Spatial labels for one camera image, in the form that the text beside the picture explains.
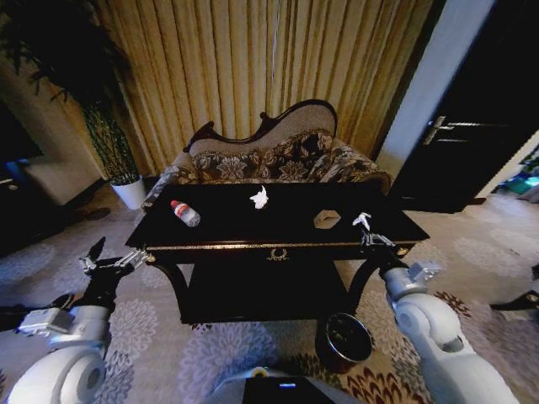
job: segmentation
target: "trash bin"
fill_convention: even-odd
[[[350,314],[337,313],[318,321],[315,348],[326,369],[346,373],[371,356],[372,341],[362,322]]]

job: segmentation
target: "white flower pot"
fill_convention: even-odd
[[[146,199],[146,191],[144,189],[144,183],[142,183],[142,177],[139,177],[138,181],[135,181],[134,183],[128,183],[127,185],[111,184],[111,186],[129,209],[140,209],[142,202]]]

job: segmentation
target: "table leg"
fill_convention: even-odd
[[[375,259],[368,258],[361,266],[355,271],[354,278],[350,284],[348,290],[348,302],[349,302],[349,314],[354,315],[355,309],[360,304],[361,295],[363,289],[371,275],[378,269],[378,264]]]
[[[152,263],[152,266],[161,270],[172,284],[181,315],[182,309],[187,306],[187,282],[185,281],[184,273],[178,268],[176,263],[169,261],[157,260],[155,263]]]

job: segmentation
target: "water bottle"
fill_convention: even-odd
[[[172,207],[174,214],[179,217],[179,219],[181,219],[181,221],[187,226],[197,227],[199,225],[200,215],[196,212],[196,210],[187,204],[184,204],[178,200],[171,200],[170,206]]]

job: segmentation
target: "lower shelf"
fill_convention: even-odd
[[[344,311],[347,292],[333,261],[197,263],[183,323],[299,320]]]

